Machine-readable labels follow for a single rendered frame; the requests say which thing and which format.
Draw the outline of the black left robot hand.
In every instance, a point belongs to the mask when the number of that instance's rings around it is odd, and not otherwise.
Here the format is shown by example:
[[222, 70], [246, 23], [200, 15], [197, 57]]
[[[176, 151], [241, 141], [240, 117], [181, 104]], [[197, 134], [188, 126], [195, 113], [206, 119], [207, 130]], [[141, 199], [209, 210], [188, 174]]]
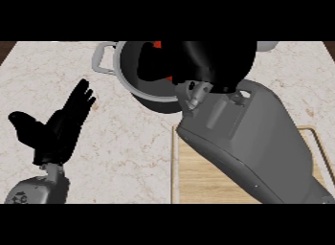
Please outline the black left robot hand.
[[33, 149], [33, 165], [52, 163], [61, 166], [69, 161], [94, 101], [88, 81], [82, 79], [45, 123], [24, 112], [10, 113], [17, 140]]

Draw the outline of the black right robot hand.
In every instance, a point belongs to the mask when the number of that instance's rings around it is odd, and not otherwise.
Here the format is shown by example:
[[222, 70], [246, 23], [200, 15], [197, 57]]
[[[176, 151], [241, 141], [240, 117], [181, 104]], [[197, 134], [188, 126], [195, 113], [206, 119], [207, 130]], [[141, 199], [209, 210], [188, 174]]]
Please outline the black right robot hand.
[[145, 43], [138, 57], [136, 74], [141, 80], [172, 78], [172, 83], [187, 80], [209, 82], [215, 94], [235, 92], [253, 64], [256, 41], [160, 41], [154, 48]]

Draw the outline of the grey metal pot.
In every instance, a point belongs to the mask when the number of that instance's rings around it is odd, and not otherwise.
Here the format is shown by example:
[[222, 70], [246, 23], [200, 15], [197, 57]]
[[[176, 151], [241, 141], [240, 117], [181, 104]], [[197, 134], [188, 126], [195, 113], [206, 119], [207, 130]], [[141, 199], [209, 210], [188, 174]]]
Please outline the grey metal pot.
[[[226, 101], [241, 105], [246, 101], [243, 94], [247, 92], [237, 84], [234, 93], [215, 94], [210, 92], [213, 85], [209, 82], [187, 80], [173, 84], [172, 78], [162, 78], [156, 81], [144, 81], [136, 74], [138, 57], [142, 45], [154, 41], [114, 41], [98, 44], [92, 58], [91, 69], [107, 75], [113, 75], [123, 88], [135, 99], [148, 105], [176, 109], [184, 103], [197, 106], [210, 95], [219, 95]], [[266, 52], [277, 46], [274, 41], [256, 41], [256, 52]]]

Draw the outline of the wooden tray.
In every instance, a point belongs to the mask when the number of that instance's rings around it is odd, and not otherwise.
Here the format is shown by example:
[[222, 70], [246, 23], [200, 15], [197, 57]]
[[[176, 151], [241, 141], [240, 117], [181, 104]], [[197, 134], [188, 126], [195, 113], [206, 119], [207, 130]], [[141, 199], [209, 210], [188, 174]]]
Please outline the wooden tray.
[[[300, 125], [297, 130], [312, 154], [312, 175], [335, 198], [335, 170], [318, 132], [309, 125]], [[176, 127], [172, 127], [170, 203], [257, 204], [185, 144], [176, 134]]]

